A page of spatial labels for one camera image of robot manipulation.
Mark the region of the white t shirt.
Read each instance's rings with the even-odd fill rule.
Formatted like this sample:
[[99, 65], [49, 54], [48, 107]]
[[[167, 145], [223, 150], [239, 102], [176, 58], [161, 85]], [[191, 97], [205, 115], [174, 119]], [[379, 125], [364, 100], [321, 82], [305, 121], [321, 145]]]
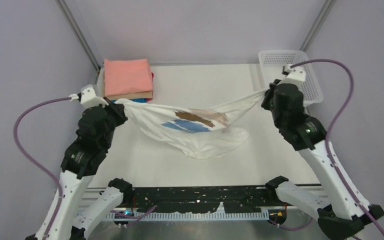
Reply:
[[129, 120], [153, 140], [173, 146], [197, 160], [219, 158], [235, 150], [249, 137], [249, 132], [234, 123], [257, 103], [266, 90], [225, 102], [209, 109], [185, 108], [141, 103], [120, 98]]

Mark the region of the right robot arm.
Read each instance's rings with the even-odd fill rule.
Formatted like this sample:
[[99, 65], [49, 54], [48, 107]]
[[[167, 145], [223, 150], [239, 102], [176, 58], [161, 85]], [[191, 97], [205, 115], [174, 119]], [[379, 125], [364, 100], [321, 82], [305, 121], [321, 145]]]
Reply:
[[293, 83], [276, 79], [264, 94], [262, 108], [272, 113], [282, 137], [307, 162], [327, 197], [295, 185], [284, 176], [265, 184], [271, 205], [291, 204], [311, 216], [331, 240], [345, 240], [384, 216], [383, 208], [360, 195], [326, 140], [326, 130], [304, 112], [304, 95]]

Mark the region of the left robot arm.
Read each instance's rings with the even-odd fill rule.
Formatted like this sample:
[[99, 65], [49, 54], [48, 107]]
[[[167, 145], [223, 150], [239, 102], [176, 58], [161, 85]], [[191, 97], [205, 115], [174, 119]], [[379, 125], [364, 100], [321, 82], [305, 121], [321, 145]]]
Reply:
[[83, 196], [107, 157], [115, 129], [128, 120], [123, 104], [87, 108], [78, 121], [77, 138], [65, 150], [57, 190], [40, 229], [28, 240], [86, 240], [115, 207], [133, 202], [133, 186], [122, 178], [108, 183], [102, 195], [78, 213]]

